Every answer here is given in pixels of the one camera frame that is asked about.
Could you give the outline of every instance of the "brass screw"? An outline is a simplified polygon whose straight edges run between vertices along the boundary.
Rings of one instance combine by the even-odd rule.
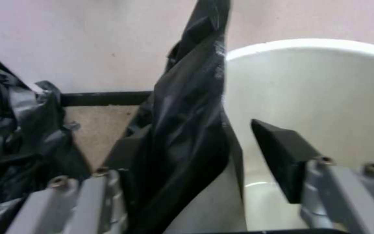
[[[98,169],[95,170],[93,173],[94,177],[101,177],[101,176],[106,176],[109,173],[109,168],[106,166],[101,166]]]
[[[336,163],[330,157],[319,156],[317,159],[317,167],[334,166]]]
[[[363,166],[363,173],[367,176],[374,176],[374,162],[366,163]]]
[[[68,176],[57,176],[49,181],[50,188],[64,188],[67,187]]]

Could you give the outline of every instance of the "black garbage bag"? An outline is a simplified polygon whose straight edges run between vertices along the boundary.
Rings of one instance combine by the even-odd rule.
[[[120,173],[131,234],[164,231],[226,167],[221,99],[229,8],[228,0],[198,1],[152,95],[104,163]]]
[[[37,85],[43,90],[40,94],[0,68],[0,203],[45,189],[58,175],[79,180],[90,176],[71,132],[63,126],[59,90],[48,82]],[[0,206],[0,225],[13,218],[17,205]]]

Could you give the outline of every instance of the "black rubber strip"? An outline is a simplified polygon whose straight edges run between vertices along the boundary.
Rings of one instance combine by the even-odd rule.
[[[61,105],[71,106],[108,106],[140,105],[151,94],[151,91],[140,92],[92,92],[92,93],[68,93],[61,95]]]

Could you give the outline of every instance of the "white wall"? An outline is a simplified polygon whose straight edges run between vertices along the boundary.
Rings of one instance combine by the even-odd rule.
[[[0,61],[62,92],[152,90],[195,0],[0,0]],[[288,38],[374,44],[374,0],[233,0],[229,50]]]

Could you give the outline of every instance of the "bolt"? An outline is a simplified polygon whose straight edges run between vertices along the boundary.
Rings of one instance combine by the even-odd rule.
[[[102,177],[102,176],[108,175],[108,173],[109,173],[109,168],[106,167],[106,166],[101,166],[101,167],[99,167],[98,169],[95,170],[95,172],[93,173],[93,176],[94,177]]]
[[[367,176],[374,176],[374,162],[366,163],[363,166],[363,173]]]
[[[324,167],[324,166],[334,166],[336,163],[330,157],[326,156],[319,156],[317,159],[317,167]]]
[[[50,188],[65,188],[67,187],[67,176],[57,176],[49,181]]]

